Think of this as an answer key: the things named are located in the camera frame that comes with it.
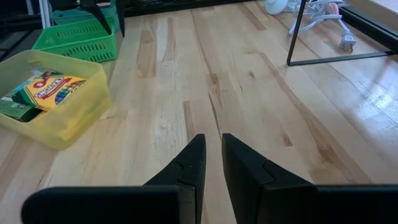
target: white electrical plug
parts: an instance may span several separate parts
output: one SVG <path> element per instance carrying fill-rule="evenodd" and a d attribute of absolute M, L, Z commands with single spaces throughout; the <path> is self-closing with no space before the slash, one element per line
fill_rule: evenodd
<path fill-rule="evenodd" d="M 354 35 L 349 30 L 345 30 L 343 35 L 341 35 L 342 39 L 340 42 L 340 48 L 345 52 L 352 53 L 354 50 L 354 45 L 356 44 L 356 40 L 354 40 Z"/>

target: yellow plastic bin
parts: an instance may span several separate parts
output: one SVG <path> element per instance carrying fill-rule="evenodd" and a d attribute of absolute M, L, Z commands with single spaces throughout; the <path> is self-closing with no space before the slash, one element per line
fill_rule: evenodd
<path fill-rule="evenodd" d="M 39 50 L 27 50 L 0 63 L 0 98 L 30 78 L 30 70 L 46 68 L 87 79 L 84 85 L 43 116 L 22 123 L 0 114 L 0 124 L 54 149 L 71 146 L 109 108 L 102 65 Z"/>

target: black stand leg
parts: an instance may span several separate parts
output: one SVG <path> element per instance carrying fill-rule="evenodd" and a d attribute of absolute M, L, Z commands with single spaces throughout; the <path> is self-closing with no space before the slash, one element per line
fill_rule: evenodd
<path fill-rule="evenodd" d="M 287 55 L 287 65 L 288 66 L 297 66 L 297 65 L 313 65 L 317 63 L 328 63 L 328 62 L 340 62 L 345 60 L 356 60 L 362 58 L 372 58 L 372 57 L 383 57 L 389 55 L 396 55 L 397 52 L 392 50 L 388 50 L 385 52 L 376 52 L 376 53 L 368 53 L 368 54 L 359 54 L 359 55 L 347 55 L 347 56 L 339 56 L 339 57 L 330 57 L 330 58 L 320 58 L 320 59 L 313 59 L 313 60 L 302 60 L 298 62 L 292 62 L 292 55 L 294 51 L 294 46 L 296 44 L 297 36 L 300 30 L 301 20 L 303 19 L 305 4 L 307 3 L 306 0 L 301 1 L 300 10 L 298 11 L 296 26 L 294 28 L 292 42 L 290 43 L 289 54 Z"/>

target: light wood surface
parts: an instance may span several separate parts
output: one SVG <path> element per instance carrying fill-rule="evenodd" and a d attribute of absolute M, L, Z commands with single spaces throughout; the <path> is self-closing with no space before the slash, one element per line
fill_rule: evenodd
<path fill-rule="evenodd" d="M 197 133 L 207 142 L 203 223 L 236 223 L 221 133 L 317 184 L 398 183 L 397 57 L 287 67 L 291 13 L 245 2 L 126 19 L 104 63 L 113 105 L 55 152 L 0 128 L 0 223 L 33 192 L 142 185 Z M 355 54 L 383 48 L 353 29 Z M 340 55 L 328 21 L 299 35 L 294 60 Z"/>
<path fill-rule="evenodd" d="M 345 0 L 345 2 L 398 31 L 397 0 Z"/>

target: power cord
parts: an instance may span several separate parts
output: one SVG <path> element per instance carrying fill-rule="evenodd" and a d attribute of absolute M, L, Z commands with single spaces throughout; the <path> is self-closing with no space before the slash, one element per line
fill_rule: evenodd
<path fill-rule="evenodd" d="M 296 4 L 288 4 L 288 8 L 295 14 L 299 13 L 301 0 L 290 0 L 290 2 L 296 2 Z M 343 34 L 341 35 L 341 42 L 339 47 L 345 52 L 353 52 L 353 47 L 356 44 L 353 33 L 341 20 L 342 16 L 339 14 L 339 7 L 347 6 L 342 0 L 309 0 L 305 5 L 304 15 L 309 16 L 312 21 L 311 24 L 301 28 L 299 32 L 309 30 L 315 25 L 323 22 L 325 19 L 338 19 L 339 24 L 343 28 Z M 293 35 L 296 21 L 294 21 L 292 27 L 289 30 L 289 35 Z"/>

